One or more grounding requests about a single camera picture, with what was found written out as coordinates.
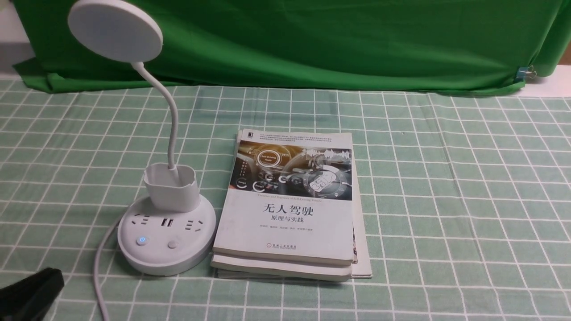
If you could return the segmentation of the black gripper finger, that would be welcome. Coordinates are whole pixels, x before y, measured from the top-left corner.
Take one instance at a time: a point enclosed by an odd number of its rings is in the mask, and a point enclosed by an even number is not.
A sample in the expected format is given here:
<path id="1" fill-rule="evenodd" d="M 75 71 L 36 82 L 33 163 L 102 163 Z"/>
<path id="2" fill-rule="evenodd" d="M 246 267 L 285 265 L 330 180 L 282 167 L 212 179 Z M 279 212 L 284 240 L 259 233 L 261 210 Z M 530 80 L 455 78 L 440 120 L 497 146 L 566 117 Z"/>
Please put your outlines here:
<path id="1" fill-rule="evenodd" d="M 65 281 L 61 270 L 44 268 L 0 291 L 2 321 L 42 321 Z"/>

